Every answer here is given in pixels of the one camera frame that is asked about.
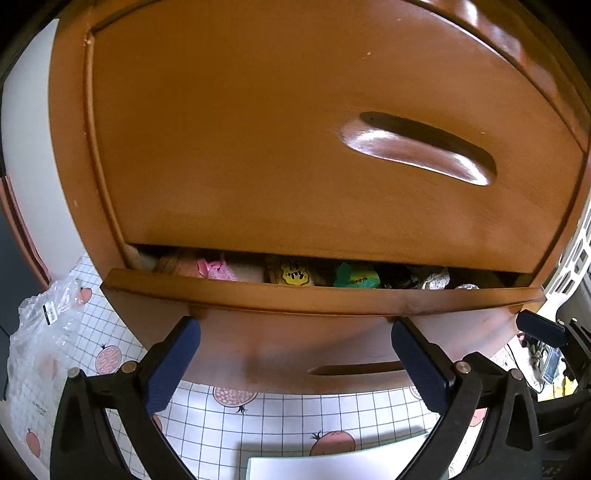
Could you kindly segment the cream lace cloth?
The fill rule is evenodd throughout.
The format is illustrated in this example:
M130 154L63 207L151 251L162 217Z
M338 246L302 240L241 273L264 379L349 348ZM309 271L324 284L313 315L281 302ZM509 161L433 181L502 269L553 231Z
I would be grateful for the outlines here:
M450 283L450 273L447 268L431 273L420 284L422 290L444 290Z

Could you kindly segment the white plastic laundry basket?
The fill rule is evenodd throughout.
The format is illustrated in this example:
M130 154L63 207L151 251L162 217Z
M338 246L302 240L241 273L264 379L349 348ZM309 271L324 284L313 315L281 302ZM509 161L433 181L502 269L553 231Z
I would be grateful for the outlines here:
M587 199L583 213L556 270L544 287L548 301L566 302L583 281L590 267L590 199Z

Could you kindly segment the pomegranate print grid mat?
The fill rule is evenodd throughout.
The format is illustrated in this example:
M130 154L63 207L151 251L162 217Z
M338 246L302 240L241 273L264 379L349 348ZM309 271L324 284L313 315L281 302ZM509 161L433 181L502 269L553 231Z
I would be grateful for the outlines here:
M101 292L101 277L87 256L60 279L81 285L83 311L72 367L87 375L110 374L145 349ZM1 406L2 423L40 475L49 473L53 429L61 387L26 387ZM191 474L199 479L245 479L253 457L308 457L349 453L429 434L438 415L415 388L362 394L284 395L235 393L228 388L181 382L156 424Z

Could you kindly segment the clear plastic bag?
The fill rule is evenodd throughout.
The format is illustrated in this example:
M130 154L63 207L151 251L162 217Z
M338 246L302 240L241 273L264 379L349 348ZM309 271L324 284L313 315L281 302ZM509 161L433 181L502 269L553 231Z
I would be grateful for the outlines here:
M45 392L61 387L82 311L81 285L72 276L51 283L19 305L19 326L9 340L8 399L23 396L26 387Z

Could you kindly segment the teal rimmed white tray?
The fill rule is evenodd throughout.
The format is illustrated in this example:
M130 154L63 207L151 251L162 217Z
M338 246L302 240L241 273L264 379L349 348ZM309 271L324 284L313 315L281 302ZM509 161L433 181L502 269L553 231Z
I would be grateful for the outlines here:
M427 434L366 450L308 457L253 457L249 480L397 479L428 438Z

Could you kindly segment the pink plastic clip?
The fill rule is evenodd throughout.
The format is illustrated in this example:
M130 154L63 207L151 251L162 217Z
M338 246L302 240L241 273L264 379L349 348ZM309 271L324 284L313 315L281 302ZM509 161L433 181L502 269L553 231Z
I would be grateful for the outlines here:
M208 262L205 259L198 259L197 273L200 278L209 280L238 281L238 276L224 260Z

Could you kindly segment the wooden open drawer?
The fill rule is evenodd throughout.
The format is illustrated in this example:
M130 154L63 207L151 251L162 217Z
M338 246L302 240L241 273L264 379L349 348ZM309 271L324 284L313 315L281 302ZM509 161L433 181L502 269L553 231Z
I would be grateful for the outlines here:
M183 316L201 340L184 378L252 392L358 393L408 384L391 343L407 317L452 359L496 353L538 288L363 290L228 282L101 266L101 289L144 347Z

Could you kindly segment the green snack packet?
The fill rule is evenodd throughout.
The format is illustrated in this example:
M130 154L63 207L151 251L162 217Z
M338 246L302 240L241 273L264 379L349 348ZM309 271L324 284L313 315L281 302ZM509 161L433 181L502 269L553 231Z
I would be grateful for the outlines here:
M375 270L366 267L342 263L335 273L335 287L375 289L380 285L379 274Z

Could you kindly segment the yellow rice cracker packet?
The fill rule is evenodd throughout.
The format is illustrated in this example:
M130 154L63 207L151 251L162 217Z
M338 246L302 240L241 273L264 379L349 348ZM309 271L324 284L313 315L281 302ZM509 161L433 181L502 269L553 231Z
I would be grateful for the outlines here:
M311 287L315 285L311 269L304 261L290 257L267 258L267 274L273 284Z

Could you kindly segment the wooden nightstand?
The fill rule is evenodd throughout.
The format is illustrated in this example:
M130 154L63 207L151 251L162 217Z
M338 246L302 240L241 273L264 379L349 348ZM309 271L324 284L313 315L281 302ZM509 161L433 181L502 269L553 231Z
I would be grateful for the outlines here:
M590 89L516 1L75 1L49 99L102 272L176 246L540 282L590 176Z

